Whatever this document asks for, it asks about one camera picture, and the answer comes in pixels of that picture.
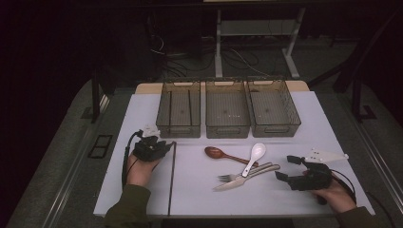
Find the dark background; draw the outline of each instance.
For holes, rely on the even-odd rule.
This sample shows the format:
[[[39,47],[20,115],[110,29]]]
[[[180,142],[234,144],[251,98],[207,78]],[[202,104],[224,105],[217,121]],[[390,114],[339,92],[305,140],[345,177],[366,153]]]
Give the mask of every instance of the dark background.
[[[310,7],[300,37],[359,38],[362,30],[380,24],[392,3],[382,2],[384,9],[361,4]],[[215,36],[217,18],[212,10],[159,10],[151,26],[145,26],[147,12],[80,9],[68,1],[46,0],[2,1],[0,10],[1,227],[7,224],[71,101],[93,73],[100,77],[106,93],[113,93],[116,86],[153,82],[160,71],[156,67],[159,60],[148,49],[151,34],[163,36],[169,48],[183,48],[197,55],[201,37]],[[283,12],[294,13],[295,9]],[[239,13],[230,10],[223,16],[230,19],[234,15]],[[265,15],[263,9],[242,17]],[[391,76],[400,76],[401,82],[398,72],[402,72],[403,45],[397,32],[399,25],[402,13],[377,43],[364,73],[370,85],[381,84],[380,90],[388,91],[380,91],[380,98],[403,123],[402,92]],[[393,60],[383,61],[387,65],[381,66],[377,64],[380,58]]]

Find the floor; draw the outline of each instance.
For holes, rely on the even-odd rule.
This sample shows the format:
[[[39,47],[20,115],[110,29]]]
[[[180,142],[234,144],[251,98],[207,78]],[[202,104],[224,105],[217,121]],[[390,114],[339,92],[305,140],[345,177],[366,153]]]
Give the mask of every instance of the floor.
[[[289,77],[280,52],[287,41],[270,37],[263,41],[248,38],[242,40],[240,45],[239,41],[224,40],[222,61],[224,77],[259,75],[259,72],[256,72],[258,70],[267,74],[283,75],[287,80],[293,80]],[[330,42],[326,37],[297,40],[293,58],[300,80],[310,82],[344,61],[355,47],[355,44],[337,44],[330,47]],[[206,44],[205,54],[199,59],[183,59],[178,58],[178,55],[172,55],[171,60],[163,64],[165,70],[161,80],[163,77],[214,76],[214,62],[212,62],[214,54],[208,46],[208,38]],[[250,67],[240,56],[248,61]],[[349,154],[349,161],[361,185],[375,196],[369,199],[379,218],[389,225],[388,216],[382,210],[384,206],[395,226],[403,227],[402,212],[369,155],[371,151],[377,150],[397,182],[403,184],[403,167],[400,165],[403,161],[401,153],[403,129],[366,86],[362,91],[362,104],[368,105],[373,110],[376,119],[365,120],[362,124],[357,123],[350,112],[351,89],[344,94],[337,94],[332,90],[336,76],[311,87],[311,90],[317,94],[341,147]],[[91,123],[90,119],[83,118],[86,108],[91,107],[91,86],[90,82],[83,85],[14,211],[9,227],[103,226],[103,219],[94,216],[92,212],[133,91],[134,88],[116,89],[113,96],[108,96],[105,100],[98,121]],[[362,128],[368,133],[370,142],[365,142],[367,138],[360,132]],[[99,135],[112,135],[112,144],[103,159],[88,158],[86,155]],[[285,221],[289,227],[296,228],[338,227],[334,218],[293,218],[292,224],[289,221]],[[220,222],[216,221],[214,224],[219,226]],[[206,226],[214,227],[214,224],[209,223]],[[262,219],[248,227],[273,227],[272,225]],[[175,224],[175,221],[166,221],[162,227],[180,226],[178,223]]]

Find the sleeve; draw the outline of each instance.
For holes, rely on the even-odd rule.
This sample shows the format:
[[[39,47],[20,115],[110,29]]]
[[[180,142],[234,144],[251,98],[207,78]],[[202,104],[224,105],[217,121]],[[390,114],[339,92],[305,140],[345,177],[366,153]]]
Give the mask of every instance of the sleeve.
[[[336,215],[341,228],[381,228],[384,227],[380,221],[372,216],[367,208],[356,209]]]
[[[128,184],[119,201],[105,216],[106,227],[148,227],[146,207],[151,193],[148,189]]]

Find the white spoon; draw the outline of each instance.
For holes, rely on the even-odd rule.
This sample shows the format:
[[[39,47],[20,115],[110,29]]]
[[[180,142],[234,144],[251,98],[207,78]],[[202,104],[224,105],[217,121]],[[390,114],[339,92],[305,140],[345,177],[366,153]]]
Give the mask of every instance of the white spoon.
[[[249,174],[249,170],[252,167],[252,164],[259,160],[261,157],[263,157],[264,153],[266,153],[266,146],[263,143],[256,143],[252,147],[252,152],[251,152],[251,159],[249,160],[248,165],[246,165],[246,168],[242,172],[242,176],[246,178]]]

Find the translucent storage bin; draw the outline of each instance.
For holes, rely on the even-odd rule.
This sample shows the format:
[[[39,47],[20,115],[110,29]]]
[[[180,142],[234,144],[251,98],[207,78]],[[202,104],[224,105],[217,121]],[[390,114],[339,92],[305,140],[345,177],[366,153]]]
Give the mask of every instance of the translucent storage bin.
[[[200,79],[169,79],[163,82],[156,126],[161,138],[201,136]]]
[[[293,137],[301,120],[287,84],[267,77],[248,77],[248,104],[255,138]]]
[[[245,139],[250,129],[242,78],[207,78],[205,124],[208,139]]]

